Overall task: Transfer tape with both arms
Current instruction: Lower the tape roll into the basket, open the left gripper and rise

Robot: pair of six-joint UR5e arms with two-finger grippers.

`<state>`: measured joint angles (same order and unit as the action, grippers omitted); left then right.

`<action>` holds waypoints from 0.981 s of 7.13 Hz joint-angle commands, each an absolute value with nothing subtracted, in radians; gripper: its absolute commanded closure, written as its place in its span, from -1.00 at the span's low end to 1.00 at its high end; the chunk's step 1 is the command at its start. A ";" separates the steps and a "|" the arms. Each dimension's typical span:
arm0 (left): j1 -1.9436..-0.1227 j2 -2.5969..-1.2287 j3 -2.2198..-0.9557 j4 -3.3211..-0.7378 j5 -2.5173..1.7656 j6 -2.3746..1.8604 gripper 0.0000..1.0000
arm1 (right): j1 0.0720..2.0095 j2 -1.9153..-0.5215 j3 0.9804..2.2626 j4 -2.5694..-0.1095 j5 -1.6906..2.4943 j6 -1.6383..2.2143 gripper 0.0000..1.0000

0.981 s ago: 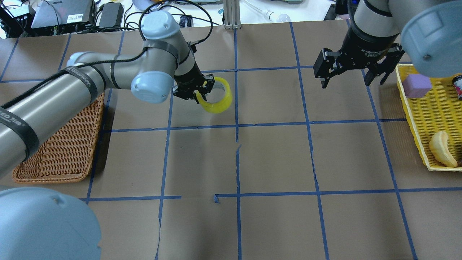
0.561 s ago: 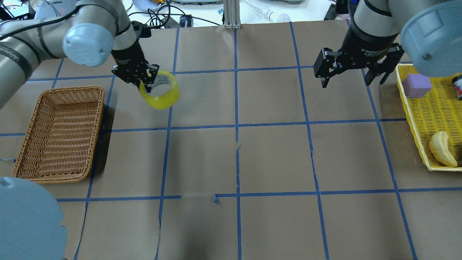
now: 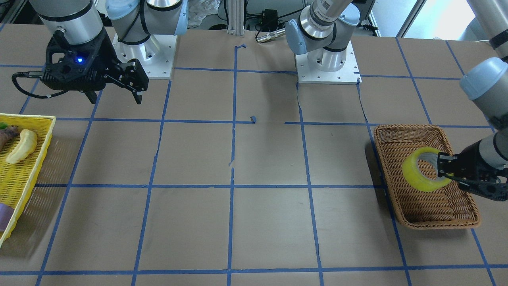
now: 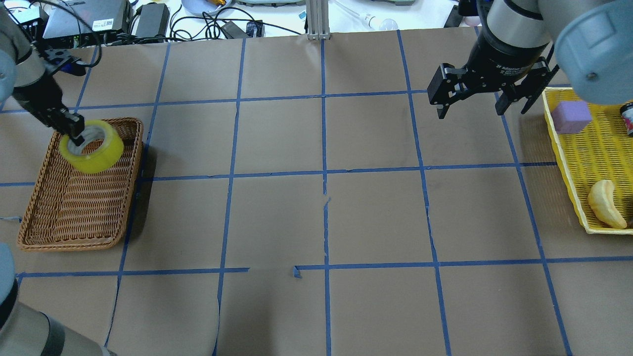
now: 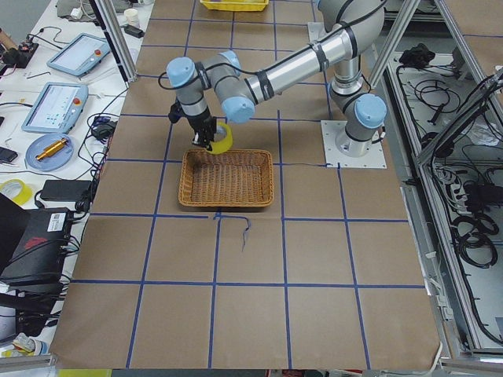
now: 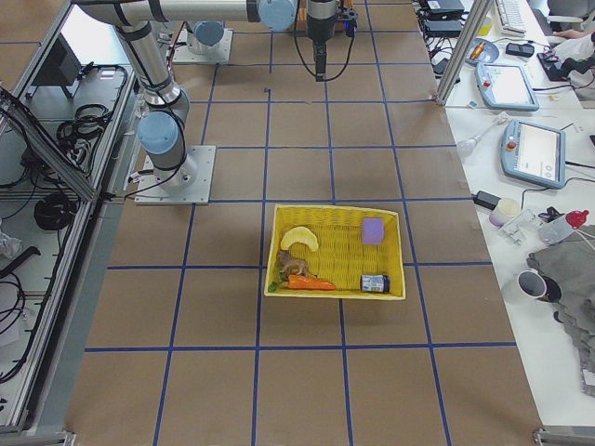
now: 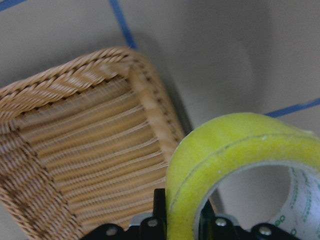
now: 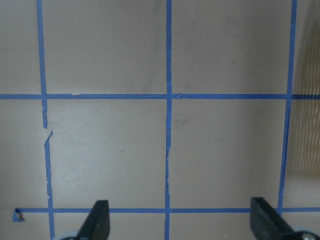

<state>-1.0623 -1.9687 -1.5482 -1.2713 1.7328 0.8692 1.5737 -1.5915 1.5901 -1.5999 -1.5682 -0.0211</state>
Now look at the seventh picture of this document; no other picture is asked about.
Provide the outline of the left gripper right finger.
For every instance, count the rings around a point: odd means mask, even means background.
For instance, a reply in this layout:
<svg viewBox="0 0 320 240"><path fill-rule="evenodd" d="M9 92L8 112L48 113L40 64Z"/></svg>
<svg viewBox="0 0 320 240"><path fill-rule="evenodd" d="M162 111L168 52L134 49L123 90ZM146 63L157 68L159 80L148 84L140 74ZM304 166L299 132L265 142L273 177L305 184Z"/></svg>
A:
<svg viewBox="0 0 320 240"><path fill-rule="evenodd" d="M245 230L228 217L216 215L210 201L200 212L198 225L200 240L296 240L297 237L270 223L259 223Z"/></svg>

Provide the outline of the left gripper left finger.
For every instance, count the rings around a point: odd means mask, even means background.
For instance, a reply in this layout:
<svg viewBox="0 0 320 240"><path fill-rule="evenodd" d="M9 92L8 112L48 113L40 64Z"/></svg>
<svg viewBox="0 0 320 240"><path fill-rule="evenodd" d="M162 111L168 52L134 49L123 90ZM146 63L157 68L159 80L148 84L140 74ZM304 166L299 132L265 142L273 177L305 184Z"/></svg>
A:
<svg viewBox="0 0 320 240"><path fill-rule="evenodd" d="M84 236L86 240L166 240L167 213L163 188L153 192L152 213L143 213L132 218L129 228L115 223L105 223Z"/></svg>

